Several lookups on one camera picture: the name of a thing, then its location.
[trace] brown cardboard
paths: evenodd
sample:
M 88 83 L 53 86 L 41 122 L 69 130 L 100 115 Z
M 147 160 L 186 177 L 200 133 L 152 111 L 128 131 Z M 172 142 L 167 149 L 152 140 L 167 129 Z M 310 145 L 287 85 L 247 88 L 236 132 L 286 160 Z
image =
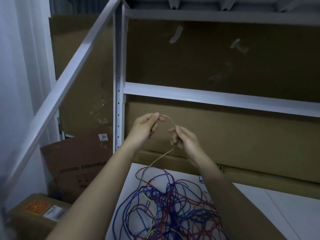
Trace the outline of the brown cardboard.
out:
M 15 230 L 17 239 L 46 239 L 57 224 L 57 221 L 44 217 L 53 206 L 62 208 L 58 215 L 55 215 L 59 221 L 71 204 L 34 193 L 10 210 L 10 226 Z
M 143 165 L 150 165 L 161 155 L 161 153 L 142 150 L 135 156 L 133 161 Z M 154 165 L 167 170 L 199 175 L 198 170 L 187 158 L 184 157 L 166 155 L 160 158 Z M 226 177 L 234 183 L 320 199 L 320 184 L 318 183 L 312 183 L 289 177 L 281 177 L 269 173 L 256 172 L 221 164 L 219 164 L 219 167 Z
M 94 19 L 79 15 L 50 20 L 57 77 Z M 178 25 L 182 34 L 170 44 Z M 111 26 L 102 32 L 60 107 L 67 134 L 80 135 L 112 121 L 111 33 Z M 130 20 L 126 81 L 319 102 L 319 33 L 319 27 L 290 25 Z M 230 48 L 238 38 L 238 46 Z M 101 97 L 110 104 L 102 106 Z M 194 131 L 206 152 L 222 165 L 320 182 L 318 118 L 127 96 L 126 132 L 136 117 L 156 111 Z M 144 149 L 169 151 L 165 129 L 170 126 L 162 124 Z M 185 157 L 176 150 L 171 154 Z M 178 168 L 181 160 L 173 158 L 163 165 Z M 185 172 L 193 171 L 183 165 Z M 246 183 L 255 184 L 256 179 L 250 179 Z
M 108 141 L 100 141 L 99 134 L 107 134 Z M 89 134 L 46 145 L 41 152 L 62 200 L 73 203 L 112 156 L 112 128 L 101 126 Z

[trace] person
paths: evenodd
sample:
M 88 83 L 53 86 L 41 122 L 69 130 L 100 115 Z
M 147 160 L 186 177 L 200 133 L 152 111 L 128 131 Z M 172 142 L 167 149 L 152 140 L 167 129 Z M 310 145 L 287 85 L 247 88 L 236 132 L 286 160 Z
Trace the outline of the person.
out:
M 149 113 L 137 118 L 119 149 L 48 236 L 48 240 L 104 239 L 134 155 L 153 137 L 165 118 Z M 231 240 L 286 239 L 203 151 L 196 135 L 175 126 L 171 144 L 183 148 L 204 184 Z

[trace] person's left hand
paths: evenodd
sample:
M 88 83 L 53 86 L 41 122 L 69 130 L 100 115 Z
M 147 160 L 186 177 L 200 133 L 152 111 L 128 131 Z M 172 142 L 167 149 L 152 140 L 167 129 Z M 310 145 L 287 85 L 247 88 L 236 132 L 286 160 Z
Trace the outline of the person's left hand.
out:
M 159 127 L 158 121 L 165 121 L 165 118 L 160 116 L 158 112 L 147 113 L 137 118 L 124 142 L 138 150 L 149 138 L 153 138 L 153 134 Z

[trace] seam line on white surface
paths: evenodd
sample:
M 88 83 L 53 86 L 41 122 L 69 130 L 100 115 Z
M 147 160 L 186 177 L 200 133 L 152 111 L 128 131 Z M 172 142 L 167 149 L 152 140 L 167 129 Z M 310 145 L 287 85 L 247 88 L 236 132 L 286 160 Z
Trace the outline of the seam line on white surface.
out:
M 271 196 L 268 194 L 268 192 L 266 190 L 264 190 L 266 192 L 266 194 L 269 196 L 270 200 L 273 202 L 273 204 L 275 205 L 275 207 L 278 209 L 278 211 L 281 213 L 281 215 L 283 216 L 283 218 L 285 219 L 285 221 L 288 223 L 288 225 L 291 227 L 291 229 L 293 230 L 293 232 L 297 235 L 297 237 L 301 240 L 300 236 L 298 235 L 298 233 L 294 230 L 294 228 L 291 226 L 291 224 L 288 222 L 287 218 L 285 217 L 285 215 L 282 213 L 282 211 L 279 209 L 279 207 L 277 206 L 277 204 L 273 201 L 273 199 L 271 198 Z

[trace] shelf rack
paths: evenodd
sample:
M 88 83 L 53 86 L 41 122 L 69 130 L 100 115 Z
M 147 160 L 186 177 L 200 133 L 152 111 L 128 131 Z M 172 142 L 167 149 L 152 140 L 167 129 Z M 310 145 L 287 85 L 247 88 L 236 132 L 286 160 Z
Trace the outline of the shelf rack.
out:
M 128 18 L 320 26 L 320 0 L 110 0 L 30 123 L 14 158 L 14 167 L 1 190 L 0 203 L 6 200 L 16 184 L 41 134 L 78 75 L 102 27 L 111 17 L 114 28 L 114 152 L 124 140 L 126 94 L 320 117 L 319 103 L 126 82 Z

